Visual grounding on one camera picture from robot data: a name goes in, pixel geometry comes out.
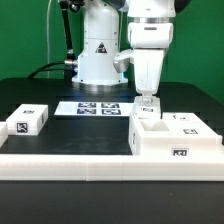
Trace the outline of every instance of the label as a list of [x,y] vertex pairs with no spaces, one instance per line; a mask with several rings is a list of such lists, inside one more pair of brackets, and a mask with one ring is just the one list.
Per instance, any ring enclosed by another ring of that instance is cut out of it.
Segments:
[[23,134],[28,133],[28,123],[17,123],[16,124],[17,133]]
[[107,50],[106,50],[103,42],[101,42],[100,46],[96,49],[96,52],[95,53],[98,53],[98,54],[107,54]]
[[173,156],[188,156],[188,153],[189,153],[188,148],[185,148],[185,149],[173,148],[172,150],[173,150],[172,152]]

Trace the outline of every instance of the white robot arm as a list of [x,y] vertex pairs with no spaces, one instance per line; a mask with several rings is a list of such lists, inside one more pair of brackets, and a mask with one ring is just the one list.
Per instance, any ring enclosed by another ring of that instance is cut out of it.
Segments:
[[158,90],[164,56],[173,39],[176,16],[190,0],[110,0],[121,11],[128,11],[128,40],[133,50],[117,54],[114,66],[123,72],[129,59],[135,65],[135,84],[143,103],[150,103]]

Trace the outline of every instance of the table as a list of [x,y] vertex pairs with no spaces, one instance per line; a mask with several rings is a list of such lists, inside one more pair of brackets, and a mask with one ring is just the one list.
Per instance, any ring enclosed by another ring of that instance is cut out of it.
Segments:
[[[77,91],[63,80],[2,80],[0,120],[5,120],[22,103],[48,104],[49,120],[38,138],[11,136],[10,144],[5,144],[1,153],[130,155],[127,118],[56,119],[53,114],[61,100],[132,102],[135,95],[133,83],[126,90],[105,95]],[[194,112],[218,134],[224,135],[223,105],[197,87],[161,83],[158,96],[163,112]],[[108,124],[111,129],[105,132]],[[224,221],[223,182],[1,181],[0,195],[0,222],[4,224]]]

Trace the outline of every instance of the white container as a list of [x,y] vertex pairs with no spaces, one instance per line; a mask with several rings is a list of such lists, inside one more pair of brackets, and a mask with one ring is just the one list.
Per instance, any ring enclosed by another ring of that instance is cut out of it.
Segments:
[[48,119],[48,106],[22,104],[7,118],[9,135],[38,135]]
[[164,113],[163,119],[132,113],[129,144],[134,155],[200,157],[219,152],[222,136],[193,113]]
[[7,123],[0,122],[0,148],[8,138]]

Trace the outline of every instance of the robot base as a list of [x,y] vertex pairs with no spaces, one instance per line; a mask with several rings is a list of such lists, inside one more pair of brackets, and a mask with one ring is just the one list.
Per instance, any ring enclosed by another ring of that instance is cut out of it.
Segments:
[[72,87],[93,92],[112,92],[118,89],[126,89],[128,87],[128,79],[123,78],[118,84],[93,84],[85,83],[74,77],[72,79]]

